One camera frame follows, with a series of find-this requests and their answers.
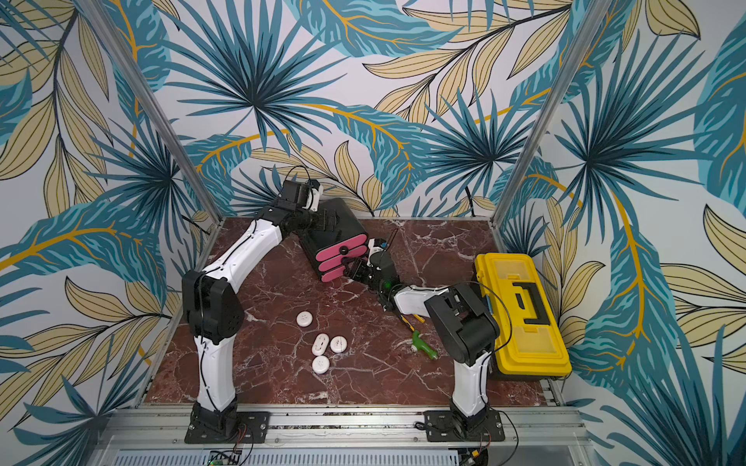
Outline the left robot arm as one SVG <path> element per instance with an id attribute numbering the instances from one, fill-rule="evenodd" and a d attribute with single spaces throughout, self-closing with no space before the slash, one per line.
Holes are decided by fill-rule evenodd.
<path id="1" fill-rule="evenodd" d="M 250 273 L 289 235 L 330 232 L 340 221 L 328 202 L 316 210 L 272 205 L 260 211 L 246 231 L 212 263 L 182 280 L 185 318 L 198 352 L 200 413 L 222 416 L 235 410 L 232 374 L 235 337 L 244 309 L 237 296 Z"/>

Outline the yellow toolbox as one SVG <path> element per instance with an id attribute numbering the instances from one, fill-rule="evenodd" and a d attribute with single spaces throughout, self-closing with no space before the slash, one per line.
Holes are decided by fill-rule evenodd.
<path id="1" fill-rule="evenodd" d="M 474 267 L 500 329 L 493 376 L 530 381 L 570 375 L 565 341 L 532 258 L 489 252 L 477 256 Z"/>

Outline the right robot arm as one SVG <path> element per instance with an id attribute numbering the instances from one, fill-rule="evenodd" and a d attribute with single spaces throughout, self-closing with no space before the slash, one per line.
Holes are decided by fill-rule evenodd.
<path id="1" fill-rule="evenodd" d="M 476 281 L 448 287 L 415 287 L 402 281 L 386 250 L 365 258 L 342 261 L 345 276 L 376 294 L 385 311 L 402 322 L 426 316 L 455 363 L 455 387 L 450 401 L 453 419 L 461 429 L 483 423 L 489 413 L 486 394 L 488 359 L 495 354 L 500 328 L 488 304 L 502 301 Z"/>

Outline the white oval earphone case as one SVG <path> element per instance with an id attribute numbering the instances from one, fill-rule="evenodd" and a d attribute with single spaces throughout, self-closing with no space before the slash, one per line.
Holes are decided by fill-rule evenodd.
<path id="1" fill-rule="evenodd" d="M 324 355 L 324 353 L 326 352 L 326 349 L 328 348 L 329 342 L 330 342 L 330 339 L 328 337 L 328 334 L 325 334 L 325 333 L 318 334 L 312 345 L 312 354 L 314 356 Z"/>

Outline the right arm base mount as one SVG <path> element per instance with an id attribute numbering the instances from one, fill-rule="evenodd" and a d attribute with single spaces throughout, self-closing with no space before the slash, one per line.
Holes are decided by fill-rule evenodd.
<path id="1" fill-rule="evenodd" d="M 505 433 L 499 413 L 485 408 L 473 417 L 459 411 L 434 410 L 424 413 L 425 435 L 431 443 L 503 442 Z"/>

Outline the aluminium rail frame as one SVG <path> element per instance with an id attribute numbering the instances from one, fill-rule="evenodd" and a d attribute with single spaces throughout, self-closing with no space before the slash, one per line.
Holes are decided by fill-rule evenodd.
<path id="1" fill-rule="evenodd" d="M 268 422 L 240 442 L 210 444 L 186 406 L 113 415 L 89 465 L 464 465 L 474 450 L 488 465 L 598 465 L 579 412 L 569 407 L 500 408 L 500 436 L 434 442 L 417 428 L 425 406 L 249 405 Z"/>

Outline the white round earphone case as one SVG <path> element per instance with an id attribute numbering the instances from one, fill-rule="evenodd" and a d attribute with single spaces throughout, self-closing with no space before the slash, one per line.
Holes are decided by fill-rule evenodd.
<path id="1" fill-rule="evenodd" d="M 335 336 L 329 342 L 329 348 L 334 353 L 344 353 L 348 347 L 348 341 L 343 336 Z"/>
<path id="2" fill-rule="evenodd" d="M 325 355 L 318 355 L 312 362 L 312 370 L 317 375 L 323 375 L 330 369 L 330 361 Z"/>
<path id="3" fill-rule="evenodd" d="M 310 312 L 304 311 L 296 316 L 296 323 L 301 328 L 309 327 L 314 322 L 314 317 Z"/>

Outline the yellow black pliers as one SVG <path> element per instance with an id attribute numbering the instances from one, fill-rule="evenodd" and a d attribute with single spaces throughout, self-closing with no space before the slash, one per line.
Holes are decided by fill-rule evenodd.
<path id="1" fill-rule="evenodd" d="M 415 326 L 416 323 L 425 323 L 425 319 L 422 316 L 418 315 L 403 315 L 398 314 L 397 315 L 399 320 L 404 323 L 404 325 L 411 331 L 416 332 L 417 327 Z"/>

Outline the pink drawer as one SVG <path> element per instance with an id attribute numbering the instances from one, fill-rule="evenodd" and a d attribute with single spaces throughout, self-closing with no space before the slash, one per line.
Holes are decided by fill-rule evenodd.
<path id="1" fill-rule="evenodd" d="M 324 262 L 331 260 L 336 256 L 345 256 L 350 250 L 354 248 L 365 246 L 367 241 L 367 235 L 365 233 L 353 236 L 349 239 L 334 243 L 330 246 L 324 247 L 316 253 L 316 260 L 318 262 Z"/>
<path id="2" fill-rule="evenodd" d="M 330 283 L 342 277 L 351 277 L 355 275 L 357 269 L 359 269 L 361 265 L 363 265 L 363 260 L 360 257 L 345 259 L 342 266 L 327 271 L 326 273 L 322 273 L 321 280 L 323 283 Z"/>
<path id="3" fill-rule="evenodd" d="M 333 258 L 322 262 L 319 266 L 319 270 L 322 273 L 326 273 L 327 271 L 342 266 L 345 259 L 353 259 L 355 257 L 364 256 L 367 251 L 368 248 L 366 246 L 359 246 L 357 248 L 351 249 L 349 250 L 349 252 L 347 252 L 347 254 L 340 254 L 340 256 L 334 256 Z"/>

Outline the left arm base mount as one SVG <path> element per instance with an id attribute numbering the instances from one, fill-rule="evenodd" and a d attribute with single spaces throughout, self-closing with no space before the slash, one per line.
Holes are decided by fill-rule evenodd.
<path id="1" fill-rule="evenodd" d="M 199 409 L 190 415 L 185 443 L 188 445 L 263 444 L 269 421 L 269 412 L 216 414 Z"/>

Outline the black drawer cabinet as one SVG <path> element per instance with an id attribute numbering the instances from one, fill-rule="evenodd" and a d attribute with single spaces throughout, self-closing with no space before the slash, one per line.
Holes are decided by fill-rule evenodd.
<path id="1" fill-rule="evenodd" d="M 367 254 L 368 235 L 356 215 L 341 198 L 323 201 L 320 223 L 298 237 L 309 262 L 323 283 L 345 273 L 345 266 Z"/>

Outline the green plastic toy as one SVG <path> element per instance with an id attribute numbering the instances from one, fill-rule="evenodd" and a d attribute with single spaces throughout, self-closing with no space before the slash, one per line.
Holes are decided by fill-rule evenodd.
<path id="1" fill-rule="evenodd" d="M 435 349 L 433 349 L 423 338 L 422 334 L 415 330 L 412 333 L 412 348 L 415 351 L 418 351 L 419 353 L 422 353 L 426 357 L 428 357 L 430 360 L 437 360 L 439 359 L 439 355 Z"/>

